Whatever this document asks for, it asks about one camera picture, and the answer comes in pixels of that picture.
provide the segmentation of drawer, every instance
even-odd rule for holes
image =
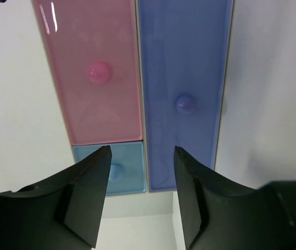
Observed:
[[[142,139],[133,0],[34,0],[72,145]]]
[[[100,145],[74,146],[75,161],[81,161]],[[146,175],[142,142],[112,143],[112,164],[106,195],[146,192]]]
[[[173,151],[213,168],[232,1],[139,0],[151,191],[176,188]]]

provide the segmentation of pink panel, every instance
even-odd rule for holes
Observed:
[[[134,0],[35,0],[72,145],[142,139]]]

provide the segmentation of drawer knob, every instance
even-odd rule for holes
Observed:
[[[102,61],[95,61],[89,65],[89,79],[96,84],[106,83],[112,76],[111,67]]]
[[[176,100],[176,109],[182,115],[190,115],[196,110],[196,101],[189,94],[182,94]]]
[[[124,168],[119,165],[119,164],[111,164],[111,168],[110,168],[110,175],[108,177],[109,181],[118,181],[123,173],[124,173]]]

